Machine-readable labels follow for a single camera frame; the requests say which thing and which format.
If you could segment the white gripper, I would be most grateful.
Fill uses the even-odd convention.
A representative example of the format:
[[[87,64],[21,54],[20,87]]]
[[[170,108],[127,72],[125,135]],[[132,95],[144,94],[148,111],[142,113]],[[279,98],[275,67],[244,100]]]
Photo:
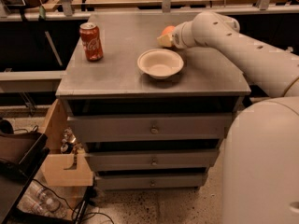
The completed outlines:
[[[171,48],[173,44],[178,49],[195,47],[196,42],[192,34],[192,23],[190,21],[183,22],[175,27],[172,34],[160,35],[157,42],[164,48]]]

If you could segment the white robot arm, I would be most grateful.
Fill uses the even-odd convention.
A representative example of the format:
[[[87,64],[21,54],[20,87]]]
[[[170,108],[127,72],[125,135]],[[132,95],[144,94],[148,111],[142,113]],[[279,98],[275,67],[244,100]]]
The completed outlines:
[[[268,96],[233,121],[224,145],[222,224],[299,224],[299,65],[214,12],[165,29],[162,47],[213,48]]]

